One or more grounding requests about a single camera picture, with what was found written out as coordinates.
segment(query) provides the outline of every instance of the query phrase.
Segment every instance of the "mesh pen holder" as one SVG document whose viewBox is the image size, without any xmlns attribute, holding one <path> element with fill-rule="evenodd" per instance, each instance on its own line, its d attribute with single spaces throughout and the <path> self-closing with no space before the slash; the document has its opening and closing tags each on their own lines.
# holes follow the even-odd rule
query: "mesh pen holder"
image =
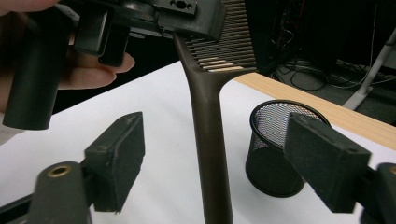
<svg viewBox="0 0 396 224">
<path fill-rule="evenodd" d="M 289 100 L 268 101 L 253 109 L 247 178 L 261 192 L 279 198 L 293 196 L 304 187 L 304 180 L 283 153 L 290 113 L 304 114 L 330 126 L 317 110 Z"/>
</svg>

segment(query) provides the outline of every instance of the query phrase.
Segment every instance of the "comb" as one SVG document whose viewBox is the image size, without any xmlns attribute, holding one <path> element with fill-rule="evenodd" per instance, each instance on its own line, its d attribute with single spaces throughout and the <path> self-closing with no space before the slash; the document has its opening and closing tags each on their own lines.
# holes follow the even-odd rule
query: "comb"
<svg viewBox="0 0 396 224">
<path fill-rule="evenodd" d="M 206 224 L 233 223 L 220 91 L 231 79 L 257 71 L 243 0 L 224 0 L 219 41 L 174 35 L 189 83 Z"/>
</svg>

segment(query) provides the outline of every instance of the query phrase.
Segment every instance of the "brass screw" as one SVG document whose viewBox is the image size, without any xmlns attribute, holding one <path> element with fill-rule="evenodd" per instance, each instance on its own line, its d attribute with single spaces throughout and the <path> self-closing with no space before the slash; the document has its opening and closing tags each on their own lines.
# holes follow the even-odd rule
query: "brass screw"
<svg viewBox="0 0 396 224">
<path fill-rule="evenodd" d="M 69 173 L 71 170 L 72 170 L 71 166 L 66 166 L 66 165 L 57 166 L 57 167 L 52 168 L 48 172 L 48 176 L 49 177 L 63 176 L 63 175 L 66 175 L 67 173 Z"/>
<path fill-rule="evenodd" d="M 396 175 L 396 166 L 392 166 L 389 168 L 390 172 Z"/>
</svg>

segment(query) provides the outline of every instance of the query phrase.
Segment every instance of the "black cylindrical grip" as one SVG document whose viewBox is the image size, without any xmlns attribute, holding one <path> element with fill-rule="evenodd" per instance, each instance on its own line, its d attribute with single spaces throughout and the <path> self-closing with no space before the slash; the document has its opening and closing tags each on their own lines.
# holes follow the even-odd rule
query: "black cylindrical grip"
<svg viewBox="0 0 396 224">
<path fill-rule="evenodd" d="M 71 22 L 55 7 L 29 14 L 4 125 L 24 130 L 48 129 L 71 27 Z"/>
</svg>

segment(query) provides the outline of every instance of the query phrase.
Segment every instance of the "white table surface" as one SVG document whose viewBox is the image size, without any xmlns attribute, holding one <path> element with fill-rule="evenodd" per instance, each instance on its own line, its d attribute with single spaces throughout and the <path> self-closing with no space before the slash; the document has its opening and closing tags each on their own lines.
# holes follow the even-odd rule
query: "white table surface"
<svg viewBox="0 0 396 224">
<path fill-rule="evenodd" d="M 253 108 L 271 97 L 230 81 L 221 108 L 235 224 L 359 223 L 354 214 L 333 214 L 305 184 L 290 198 L 255 189 L 245 173 Z M 146 156 L 122 212 L 96 213 L 93 223 L 204 223 L 191 101 L 180 63 L 174 63 L 52 117 L 46 131 L 25 132 L 0 146 L 0 206 L 33 192 L 36 176 L 61 161 L 83 160 L 83 150 L 117 118 L 143 112 Z M 373 152 L 370 166 L 396 163 L 396 152 L 334 127 Z"/>
</svg>

